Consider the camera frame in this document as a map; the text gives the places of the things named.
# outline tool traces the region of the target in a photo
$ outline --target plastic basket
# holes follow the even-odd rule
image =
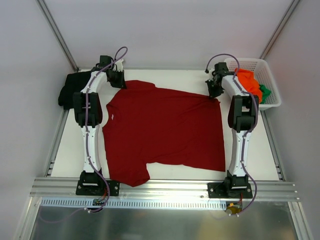
[[[265,85],[271,94],[267,97],[264,104],[259,105],[259,110],[263,111],[272,107],[278,107],[281,104],[280,94],[275,79],[270,71],[268,63],[265,60],[257,58],[238,58],[240,68],[252,71],[254,78],[259,84]],[[233,58],[224,60],[229,71],[234,71],[238,65]]]

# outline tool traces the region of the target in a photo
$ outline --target robotic arm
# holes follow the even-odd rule
[[[228,70],[225,62],[219,62],[214,66],[214,71],[210,73],[210,79],[206,81],[209,96],[218,97],[224,90],[231,98],[228,114],[228,126],[232,131],[232,155],[227,176],[221,183],[208,183],[210,198],[252,198],[249,176],[245,169],[247,167],[247,155],[250,130],[258,120],[258,113],[255,110],[259,105],[259,99],[246,93],[238,77],[234,77],[234,72]]]
[[[112,68],[101,71],[105,66],[111,64],[111,62],[111,57],[100,56],[100,63],[97,63],[91,70],[91,76],[87,85],[81,92],[73,94],[75,121],[81,127],[84,143],[84,165],[77,184],[77,195],[102,196],[105,192],[106,183],[101,177],[102,171],[98,152],[98,133],[103,119],[98,92],[101,85],[106,82],[110,82],[111,86],[115,88],[126,88],[122,59],[115,62]],[[87,125],[85,126],[86,103],[88,103],[88,113]],[[119,188],[118,182],[108,181],[108,184],[112,190]]]

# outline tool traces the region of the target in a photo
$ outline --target white table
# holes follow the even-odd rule
[[[156,87],[180,90],[190,93],[208,95],[208,88],[205,81],[208,75],[199,70],[125,70],[125,80],[141,80],[154,83]],[[107,103],[119,91],[109,83],[101,87],[99,92],[102,105],[104,126],[108,119]],[[228,112],[230,98],[227,93],[218,97],[222,114],[222,126],[224,137],[224,151],[226,170],[229,167],[232,154],[232,132],[228,126]],[[102,166],[103,176],[109,177],[109,170],[106,160],[105,144],[102,134],[102,127],[98,135],[99,158]],[[64,127],[62,139],[52,170],[52,177],[78,178],[83,171],[84,165],[84,144],[81,129],[75,121],[73,109],[69,111]],[[160,163],[147,164],[150,179],[158,180],[222,180],[225,172],[198,169],[184,165],[165,165]],[[268,137],[262,117],[259,113],[258,124],[252,132],[249,143],[247,170],[255,180],[277,181],[279,180],[275,162],[269,146]]]

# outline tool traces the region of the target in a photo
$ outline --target clothing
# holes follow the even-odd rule
[[[76,92],[81,92],[89,82],[91,71],[82,71],[71,73],[66,76],[65,84],[60,91],[58,104],[63,106],[63,109],[73,109],[73,96]]]
[[[261,103],[263,100],[262,91],[260,90],[258,81],[255,80],[254,72],[239,68],[236,76],[238,77],[238,80],[244,87],[244,89],[252,93],[253,95],[257,95],[259,98],[259,103]]]
[[[260,90],[262,92],[262,102],[260,102],[260,104],[265,104],[267,97],[271,94],[271,91],[263,84],[260,85]]]
[[[208,96],[131,80],[107,104],[103,127],[112,180],[150,179],[148,163],[225,171],[220,103]]]

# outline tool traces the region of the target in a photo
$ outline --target cable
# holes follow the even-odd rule
[[[242,199],[243,199],[243,194],[241,193],[240,200],[239,200],[237,203],[234,203],[234,205],[235,205],[235,204],[241,204],[241,206],[242,206]]]
[[[75,210],[74,212],[72,212],[70,215],[68,215],[67,217],[61,219],[61,220],[57,220],[57,221],[48,221],[45,220],[41,217],[41,209],[38,213],[38,217],[39,219],[46,223],[46,224],[57,224],[57,223],[62,223],[65,220],[67,220],[68,218],[70,218],[71,216],[73,216],[74,214],[76,214],[77,212],[81,211],[81,210],[87,210],[88,213],[97,213],[100,212],[104,206],[107,204],[109,197],[110,197],[110,187],[109,184],[107,182],[107,180],[104,178],[104,176],[95,168],[95,166],[93,165],[92,161],[91,161],[91,156],[89,154],[89,129],[88,129],[88,118],[89,118],[89,90],[90,87],[92,85],[92,83],[94,82],[94,80],[97,78],[97,76],[102,73],[104,70],[106,70],[107,68],[111,67],[112,65],[114,65],[117,61],[119,61],[120,59],[122,59],[128,52],[128,48],[126,46],[123,46],[121,48],[118,49],[118,51],[116,52],[115,56],[117,56],[117,54],[122,50],[125,49],[124,54],[122,54],[122,56],[119,59],[115,59],[113,60],[110,64],[108,64],[107,66],[105,66],[104,68],[102,68],[100,71],[98,71],[95,76],[92,78],[92,80],[89,82],[88,85],[88,89],[85,92],[85,122],[84,122],[84,127],[85,127],[85,131],[86,131],[86,135],[85,135],[85,152],[86,152],[86,157],[88,159],[88,162],[90,164],[90,166],[92,167],[92,169],[94,170],[94,172],[104,181],[106,189],[107,189],[107,196],[106,196],[106,200],[104,201],[104,203],[98,208],[98,209],[87,209],[85,208],[79,208],[77,210]]]
[[[114,67],[115,67],[115,64],[112,64],[111,69],[113,70],[113,69],[114,69]]]
[[[97,201],[102,202],[103,200],[105,200],[106,196],[107,196],[107,188],[104,189],[104,194],[101,197],[99,197]]]
[[[238,84],[238,82],[236,81],[236,75],[237,75],[237,73],[238,73],[238,71],[239,71],[239,69],[240,69],[240,63],[239,63],[238,59],[237,59],[235,56],[233,56],[233,55],[231,55],[231,54],[228,54],[228,53],[221,53],[221,54],[214,55],[213,57],[211,57],[211,58],[209,59],[209,61],[208,61],[207,65],[206,65],[206,68],[205,68],[204,71],[205,71],[206,73],[209,73],[208,67],[209,67],[210,62],[212,61],[212,59],[214,59],[214,58],[216,58],[216,57],[219,57],[219,56],[230,56],[230,57],[232,57],[232,58],[236,61],[236,64],[237,64],[238,67],[237,67],[236,70],[234,71],[232,80],[233,80],[234,84],[238,87],[238,89],[241,91],[241,93],[243,93],[243,94],[249,94],[249,95],[250,95],[250,97],[252,98],[252,101],[253,101],[255,113],[258,114],[258,106],[257,106],[257,102],[256,102],[256,100],[255,100],[254,95],[253,95],[251,92],[244,91],[244,90],[242,89],[242,87]],[[252,200],[249,202],[249,204],[248,204],[244,209],[242,209],[242,211],[241,211],[240,213],[230,214],[230,215],[228,215],[228,216],[226,216],[226,217],[229,217],[229,216],[237,216],[237,217],[239,217],[240,214],[242,214],[248,207],[251,206],[251,204],[255,201],[255,199],[256,199],[256,197],[257,197],[257,192],[258,192],[257,183],[256,183],[256,181],[254,180],[254,178],[248,173],[248,171],[247,171],[247,169],[246,169],[246,167],[245,167],[245,164],[244,164],[244,162],[245,162],[245,161],[244,161],[244,154],[245,154],[246,137],[247,137],[248,133],[251,133],[251,132],[254,130],[254,128],[257,126],[257,123],[258,123],[258,116],[255,118],[253,126],[252,126],[248,131],[246,131],[246,132],[244,133],[244,135],[243,135],[243,137],[242,137],[243,141],[242,141],[242,148],[241,148],[241,165],[242,165],[242,168],[243,168],[243,171],[245,172],[245,174],[248,175],[248,177],[251,179],[251,181],[252,181],[253,184],[254,184],[254,188],[255,188],[255,190],[254,190],[254,195],[253,195]]]

